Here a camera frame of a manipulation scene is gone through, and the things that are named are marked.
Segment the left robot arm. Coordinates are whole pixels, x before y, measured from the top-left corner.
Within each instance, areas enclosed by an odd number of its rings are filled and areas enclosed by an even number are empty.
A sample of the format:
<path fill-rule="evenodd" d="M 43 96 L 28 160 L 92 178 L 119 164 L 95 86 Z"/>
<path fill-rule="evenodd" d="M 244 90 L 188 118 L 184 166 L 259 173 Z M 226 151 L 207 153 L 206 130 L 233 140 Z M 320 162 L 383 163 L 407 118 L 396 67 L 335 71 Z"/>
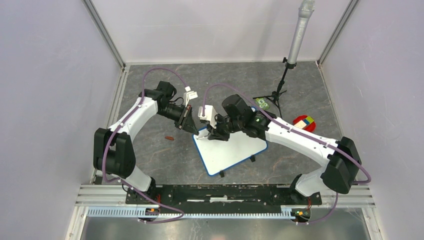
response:
<path fill-rule="evenodd" d="M 160 115 L 172 120 L 179 130 L 199 134 L 189 104 L 198 93 L 185 87 L 182 104 L 172 100 L 176 93 L 171 83 L 160 81 L 156 89 L 144 89 L 120 120 L 108 128 L 98 128 L 94 133 L 93 167 L 137 189 L 137 196 L 145 204 L 156 200 L 157 190 L 154 179 L 136 166 L 133 141 L 139 131 L 150 118 Z"/>

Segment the white marker pen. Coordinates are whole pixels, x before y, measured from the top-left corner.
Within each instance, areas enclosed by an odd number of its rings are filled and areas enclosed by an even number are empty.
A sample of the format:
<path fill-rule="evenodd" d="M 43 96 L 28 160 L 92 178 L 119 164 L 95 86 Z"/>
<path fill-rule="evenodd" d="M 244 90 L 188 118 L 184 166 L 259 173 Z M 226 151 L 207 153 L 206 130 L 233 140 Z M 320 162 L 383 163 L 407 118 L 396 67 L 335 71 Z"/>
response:
<path fill-rule="evenodd" d="M 202 136 L 197 137 L 197 140 L 207 139 L 208 137 L 209 137 L 209 134 L 202 135 Z"/>

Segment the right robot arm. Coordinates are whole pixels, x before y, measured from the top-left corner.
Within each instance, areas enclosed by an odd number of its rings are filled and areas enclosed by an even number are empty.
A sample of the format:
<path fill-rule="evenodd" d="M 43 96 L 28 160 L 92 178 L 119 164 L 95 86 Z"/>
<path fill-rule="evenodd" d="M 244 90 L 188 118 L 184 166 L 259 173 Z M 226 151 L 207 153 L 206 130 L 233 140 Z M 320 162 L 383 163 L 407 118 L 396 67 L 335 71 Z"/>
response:
<path fill-rule="evenodd" d="M 238 94 L 227 97 L 221 105 L 226 115 L 217 113 L 212 105 L 198 110 L 200 120 L 207 123 L 209 140 L 228 141 L 231 134 L 242 132 L 288 147 L 320 165 L 293 180 L 288 191 L 293 203 L 302 204 L 312 194 L 327 189 L 348 194 L 356 183 L 362 162 L 352 139 L 343 136 L 336 140 L 295 127 L 266 110 L 253 109 Z"/>

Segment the blue framed whiteboard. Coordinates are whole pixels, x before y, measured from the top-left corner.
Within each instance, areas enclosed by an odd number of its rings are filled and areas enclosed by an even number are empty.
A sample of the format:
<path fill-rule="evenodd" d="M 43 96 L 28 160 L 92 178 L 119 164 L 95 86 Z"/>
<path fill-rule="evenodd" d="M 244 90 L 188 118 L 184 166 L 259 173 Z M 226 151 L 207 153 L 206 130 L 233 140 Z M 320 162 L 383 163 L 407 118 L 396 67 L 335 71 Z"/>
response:
<path fill-rule="evenodd" d="M 268 143 L 260 138 L 252 138 L 239 131 L 231 133 L 228 141 L 197 139 L 209 134 L 204 127 L 198 135 L 193 135 L 194 145 L 209 176 L 221 172 L 247 160 L 268 148 Z"/>

